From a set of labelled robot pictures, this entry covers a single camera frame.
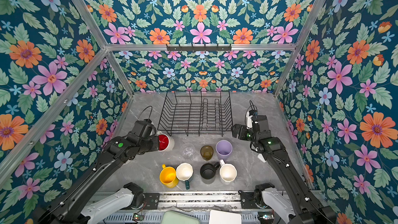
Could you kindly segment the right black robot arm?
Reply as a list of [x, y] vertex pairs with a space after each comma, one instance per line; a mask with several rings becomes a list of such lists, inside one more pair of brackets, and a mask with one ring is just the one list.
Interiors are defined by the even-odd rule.
[[337, 216], [333, 209], [324, 206], [315, 197], [292, 165], [282, 141], [272, 136], [267, 117], [249, 110], [245, 120], [245, 125], [235, 124], [232, 127], [233, 137], [250, 142], [250, 149], [271, 166], [288, 196], [284, 198], [272, 184], [260, 184], [253, 194], [256, 205], [269, 206], [278, 217], [274, 221], [276, 224], [336, 223]]

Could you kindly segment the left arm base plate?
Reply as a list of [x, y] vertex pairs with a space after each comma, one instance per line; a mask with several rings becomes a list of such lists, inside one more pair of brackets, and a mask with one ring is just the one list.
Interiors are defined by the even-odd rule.
[[158, 209], [159, 202], [159, 193], [142, 193], [137, 197], [134, 196], [129, 208], [134, 210], [155, 210]]

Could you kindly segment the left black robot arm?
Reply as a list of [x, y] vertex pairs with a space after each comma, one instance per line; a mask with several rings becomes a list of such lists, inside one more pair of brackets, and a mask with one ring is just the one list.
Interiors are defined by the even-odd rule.
[[32, 212], [35, 224], [83, 224], [83, 209], [98, 189], [126, 162], [137, 155], [159, 150], [157, 130], [150, 119], [138, 120], [125, 136], [111, 139], [85, 174], [49, 206]]

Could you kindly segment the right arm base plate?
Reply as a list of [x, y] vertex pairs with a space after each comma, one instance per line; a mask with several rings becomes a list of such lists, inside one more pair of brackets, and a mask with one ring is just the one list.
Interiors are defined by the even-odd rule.
[[268, 207], [258, 190], [253, 192], [239, 190], [238, 194], [240, 196], [241, 208], [243, 209], [265, 209]]

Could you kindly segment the white mug red inside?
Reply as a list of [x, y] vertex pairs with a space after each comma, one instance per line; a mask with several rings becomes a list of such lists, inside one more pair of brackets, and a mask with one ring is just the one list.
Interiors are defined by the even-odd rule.
[[157, 131], [157, 137], [159, 140], [159, 149], [160, 152], [171, 151], [175, 146], [174, 138], [165, 134], [161, 131]]

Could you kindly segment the black wire dish rack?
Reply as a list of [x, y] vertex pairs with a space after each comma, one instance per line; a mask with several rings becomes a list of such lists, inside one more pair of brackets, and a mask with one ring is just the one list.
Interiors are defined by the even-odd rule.
[[170, 91], [165, 95], [158, 130], [169, 135], [220, 135], [233, 126], [230, 92]]

